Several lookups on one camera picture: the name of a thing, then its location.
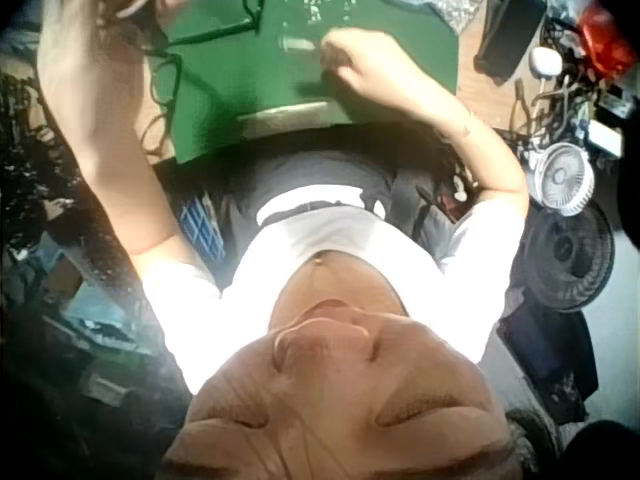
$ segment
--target nose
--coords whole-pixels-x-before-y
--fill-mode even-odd
[[[273,348],[276,368],[291,374],[354,367],[373,356],[366,329],[330,318],[310,319],[281,332]]]

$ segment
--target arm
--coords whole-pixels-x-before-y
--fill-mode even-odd
[[[197,264],[134,132],[141,54],[119,32],[97,27],[99,3],[43,2],[38,73],[45,100],[138,274],[164,261]]]
[[[481,200],[501,199],[526,216],[527,185],[509,147],[420,70],[392,37],[352,28],[333,30],[323,40],[323,59],[356,93],[440,130],[483,189]]]

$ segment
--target eyebrow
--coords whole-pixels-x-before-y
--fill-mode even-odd
[[[452,480],[461,478],[501,478],[496,477],[496,470],[507,466],[514,458],[512,445],[499,450],[480,451],[463,460],[455,461],[444,467],[435,469],[408,468],[374,472],[367,480]]]
[[[163,460],[156,472],[156,480],[232,480],[238,478],[236,470]]]

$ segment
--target black fan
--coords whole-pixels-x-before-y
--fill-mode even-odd
[[[527,284],[549,308],[580,310],[606,285],[614,255],[611,227],[594,202],[573,217],[541,210],[525,246]]]

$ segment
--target man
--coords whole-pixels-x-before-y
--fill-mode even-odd
[[[354,206],[353,185],[284,191],[259,205],[262,229],[220,292],[133,131],[139,63],[118,61],[126,47],[96,27],[97,0],[44,6],[47,104],[197,394],[170,475],[518,478],[504,412],[473,364],[502,312],[529,204],[491,128],[390,36],[329,32],[326,68],[439,130],[482,188],[478,204],[436,263],[379,208]]]

